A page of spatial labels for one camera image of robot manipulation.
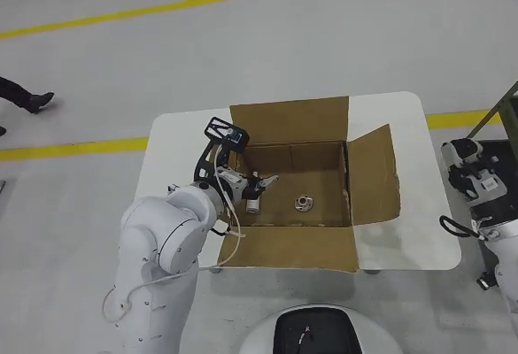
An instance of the robotic arm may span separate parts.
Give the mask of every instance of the robotic arm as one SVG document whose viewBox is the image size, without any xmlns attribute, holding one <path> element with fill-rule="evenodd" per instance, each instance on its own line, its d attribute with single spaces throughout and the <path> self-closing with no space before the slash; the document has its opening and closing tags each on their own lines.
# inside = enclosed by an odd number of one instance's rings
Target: robotic arm
<svg viewBox="0 0 518 354">
<path fill-rule="evenodd" d="M 121 220 L 119 267 L 114 311 L 127 353 L 178 353 L 182 330 L 196 292 L 197 255 L 225 207 L 235 212 L 243 199 L 257 199 L 278 179 L 245 176 L 228 166 L 229 153 L 242 153 L 247 133 L 213 118 L 205 134 L 210 142 L 197 162 L 194 181 L 169 188 L 165 197 L 136 200 Z"/>
<path fill-rule="evenodd" d="M 518 172 L 507 186 L 497 173 L 497 158 L 487 158 L 483 146 L 471 139 L 444 143 L 442 156 L 450 184 L 463 195 L 471 211 L 472 229 L 446 216 L 440 217 L 440 225 L 452 235 L 485 241 L 498 257 L 496 282 L 518 337 Z"/>
</svg>

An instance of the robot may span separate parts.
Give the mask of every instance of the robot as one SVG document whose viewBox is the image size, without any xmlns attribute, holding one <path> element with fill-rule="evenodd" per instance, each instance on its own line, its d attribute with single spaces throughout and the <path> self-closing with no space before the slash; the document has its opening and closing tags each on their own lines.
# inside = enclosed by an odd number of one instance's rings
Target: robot
<svg viewBox="0 0 518 354">
<path fill-rule="evenodd" d="M 472 227 L 444 215 L 440 225 L 452 235 L 475 237 L 497 256 L 494 282 L 482 277 L 478 283 L 483 289 L 499 285 L 518 337 L 518 171 L 504 181 L 497 157 L 485 156 L 483 146 L 471 139 L 446 142 L 441 152 L 448 181 L 471 211 Z"/>
<path fill-rule="evenodd" d="M 121 220 L 119 266 L 115 285 L 105 296 L 103 315 L 119 329 L 127 354 L 177 354 L 196 292 L 197 274 L 217 270 L 239 246 L 241 226 L 235 207 L 255 200 L 278 176 L 246 176 L 228 166 L 230 152 L 243 153 L 250 137 L 212 118 L 210 139 L 197 161 L 194 181 L 169 187 L 166 197 L 136 200 Z M 236 231 L 215 229 L 227 210 Z M 200 268 L 197 255 L 208 232 L 239 239 L 230 257 Z M 105 302 L 114 292 L 114 318 Z M 392 337 L 372 320 L 334 305 L 304 305 L 271 315 L 249 334 L 241 353 L 343 352 L 401 354 Z"/>
</svg>

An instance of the yellow stripe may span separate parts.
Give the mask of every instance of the yellow stripe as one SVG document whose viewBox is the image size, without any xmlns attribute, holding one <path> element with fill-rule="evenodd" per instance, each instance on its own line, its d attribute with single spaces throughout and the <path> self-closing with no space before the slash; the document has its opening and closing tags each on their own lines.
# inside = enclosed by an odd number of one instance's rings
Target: yellow stripe
<svg viewBox="0 0 518 354">
<path fill-rule="evenodd" d="M 431 114 L 426 120 L 429 129 L 474 127 L 487 111 Z M 497 114 L 489 124 L 501 124 Z M 110 140 L 106 142 L 78 142 L 64 145 L 41 146 L 0 150 L 0 161 L 29 160 L 36 158 L 66 158 L 71 156 L 114 154 L 129 151 L 144 151 L 148 138 Z"/>
<path fill-rule="evenodd" d="M 187 9 L 190 7 L 221 3 L 223 1 L 224 0 L 185 0 L 179 3 L 144 7 L 142 9 L 127 10 L 123 12 L 111 13 L 108 15 L 87 17 L 85 19 L 73 19 L 65 22 L 49 23 L 46 25 L 39 25 L 29 28 L 15 29 L 13 31 L 1 32 L 0 40 L 5 38 L 19 37 L 22 35 L 32 35 L 42 32 L 58 31 L 59 29 L 64 28 L 93 25 L 100 22 L 116 21 L 118 19 L 132 19 L 134 17 L 150 15 L 153 13 L 170 12 L 174 10 Z"/>
<path fill-rule="evenodd" d="M 471 111 L 458 113 L 430 114 L 426 117 L 428 129 L 449 129 L 452 127 L 474 127 L 488 111 Z M 502 124 L 499 114 L 489 120 L 489 125 Z"/>
<path fill-rule="evenodd" d="M 0 161 L 29 160 L 35 158 L 66 158 L 70 156 L 113 154 L 144 151 L 148 138 L 111 140 L 107 142 L 78 142 L 64 145 L 40 146 L 0 150 Z"/>
</svg>

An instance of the floor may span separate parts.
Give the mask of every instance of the floor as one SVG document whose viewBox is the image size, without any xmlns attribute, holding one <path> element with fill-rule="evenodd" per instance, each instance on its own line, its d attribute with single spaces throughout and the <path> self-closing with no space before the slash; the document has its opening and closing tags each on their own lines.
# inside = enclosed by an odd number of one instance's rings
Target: floor
<svg viewBox="0 0 518 354">
<path fill-rule="evenodd" d="M 0 32 L 165 2 L 2 0 Z M 312 96 L 410 90 L 426 113 L 485 109 L 518 77 L 514 38 L 518 0 L 228 0 L 2 40 L 0 74 L 58 97 L 38 116 L 0 100 L 0 149 L 146 136 L 165 112 Z M 430 134 L 438 148 L 467 131 Z M 0 353 L 122 352 L 99 308 L 142 162 L 128 152 L 0 163 Z M 406 353 L 518 353 L 498 290 L 475 285 L 476 243 L 461 248 L 445 272 L 201 273 L 182 353 L 236 352 L 252 324 L 304 303 L 357 309 Z"/>
</svg>

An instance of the cardboard box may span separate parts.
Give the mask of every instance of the cardboard box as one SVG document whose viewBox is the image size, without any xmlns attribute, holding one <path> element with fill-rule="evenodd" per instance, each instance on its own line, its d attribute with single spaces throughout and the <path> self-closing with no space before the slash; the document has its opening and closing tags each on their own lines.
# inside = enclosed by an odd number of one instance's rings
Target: cardboard box
<svg viewBox="0 0 518 354">
<path fill-rule="evenodd" d="M 280 175 L 260 198 L 260 214 L 237 215 L 246 237 L 226 266 L 359 269 L 353 225 L 395 219 L 400 194 L 388 125 L 347 142 L 349 97 L 231 107 L 251 136 L 233 168 Z M 309 212 L 296 210 L 301 195 Z M 228 235 L 220 259 L 236 245 Z"/>
</svg>

